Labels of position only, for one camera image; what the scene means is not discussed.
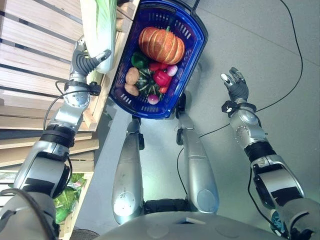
concrete floor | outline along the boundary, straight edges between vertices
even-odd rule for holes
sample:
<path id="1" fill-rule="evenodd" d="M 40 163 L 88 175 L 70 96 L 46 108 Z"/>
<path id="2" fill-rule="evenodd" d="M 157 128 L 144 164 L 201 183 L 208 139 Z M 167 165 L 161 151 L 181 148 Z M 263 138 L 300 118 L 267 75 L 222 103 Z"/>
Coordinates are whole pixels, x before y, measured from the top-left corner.
<path id="1" fill-rule="evenodd" d="M 275 151 L 296 174 L 308 198 L 320 201 L 319 89 L 320 23 L 318 0 L 285 1 L 291 10 L 303 56 L 303 75 L 296 89 L 284 100 L 257 115 Z M 279 0 L 201 0 L 197 14 L 209 40 L 190 80 L 189 115 L 201 135 L 229 122 L 221 112 L 228 93 L 220 73 L 237 67 L 249 87 L 250 103 L 263 108 L 284 96 L 300 74 L 300 58 L 289 14 Z M 112 108 L 113 120 L 76 226 L 103 234 L 117 226 L 111 208 L 113 178 L 129 114 Z M 176 119 L 143 119 L 145 149 L 140 152 L 144 199 L 184 198 L 176 160 Z M 105 131 L 103 123 L 99 131 Z M 247 193 L 249 161 L 234 140 L 230 126 L 204 136 L 219 191 L 218 214 L 268 230 Z M 180 172 L 184 178 L 180 156 Z M 261 206 L 258 195 L 252 193 Z"/>

silver robot leg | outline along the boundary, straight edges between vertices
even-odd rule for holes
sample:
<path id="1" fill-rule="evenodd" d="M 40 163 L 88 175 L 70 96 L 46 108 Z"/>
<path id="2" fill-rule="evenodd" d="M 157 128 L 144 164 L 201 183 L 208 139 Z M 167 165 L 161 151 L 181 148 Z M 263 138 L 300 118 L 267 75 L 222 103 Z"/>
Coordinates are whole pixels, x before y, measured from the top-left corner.
<path id="1" fill-rule="evenodd" d="M 216 213 L 219 207 L 219 195 L 207 153 L 191 118 L 183 111 L 179 113 L 178 119 L 177 143 L 184 145 L 186 188 L 190 209 L 195 212 Z"/>
<path id="2" fill-rule="evenodd" d="M 112 210 L 119 224 L 142 214 L 144 199 L 139 150 L 143 148 L 140 119 L 133 118 L 127 127 L 113 183 Z"/>

green bell pepper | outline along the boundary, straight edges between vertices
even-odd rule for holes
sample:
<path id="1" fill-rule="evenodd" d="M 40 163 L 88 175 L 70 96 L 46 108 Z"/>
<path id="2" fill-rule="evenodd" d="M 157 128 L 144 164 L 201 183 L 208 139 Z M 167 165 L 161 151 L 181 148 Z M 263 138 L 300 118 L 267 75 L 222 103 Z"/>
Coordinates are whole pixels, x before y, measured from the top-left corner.
<path id="1" fill-rule="evenodd" d="M 131 57 L 131 64 L 137 69 L 144 69 L 148 67 L 149 60 L 142 52 L 136 51 Z"/>

blue shopping basket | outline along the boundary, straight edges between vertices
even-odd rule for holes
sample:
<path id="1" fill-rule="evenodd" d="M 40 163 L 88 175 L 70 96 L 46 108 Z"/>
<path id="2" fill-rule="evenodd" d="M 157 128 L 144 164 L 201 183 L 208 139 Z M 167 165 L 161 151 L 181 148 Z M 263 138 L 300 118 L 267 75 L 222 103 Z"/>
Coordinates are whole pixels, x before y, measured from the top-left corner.
<path id="1" fill-rule="evenodd" d="M 199 0 L 196 0 L 194 6 L 190 7 L 180 0 L 140 1 L 109 93 L 122 109 L 146 119 L 168 118 L 174 111 L 208 40 L 208 31 L 196 14 L 198 3 Z M 146 27 L 166 29 L 167 26 L 183 40 L 185 54 L 177 64 L 178 72 L 172 78 L 164 98 L 158 104 L 151 105 L 146 97 L 132 96 L 125 91 L 126 73 L 132 67 L 131 56 L 139 50 L 138 39 L 141 31 Z"/>

orange pumpkin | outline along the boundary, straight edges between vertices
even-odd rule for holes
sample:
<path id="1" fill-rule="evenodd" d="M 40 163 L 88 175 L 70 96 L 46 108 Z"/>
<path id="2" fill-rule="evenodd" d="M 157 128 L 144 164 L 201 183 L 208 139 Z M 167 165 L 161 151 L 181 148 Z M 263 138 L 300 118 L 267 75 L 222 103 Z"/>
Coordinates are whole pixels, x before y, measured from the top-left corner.
<path id="1" fill-rule="evenodd" d="M 164 64 L 178 63 L 185 54 L 185 44 L 169 31 L 148 26 L 139 36 L 139 47 L 149 58 Z"/>

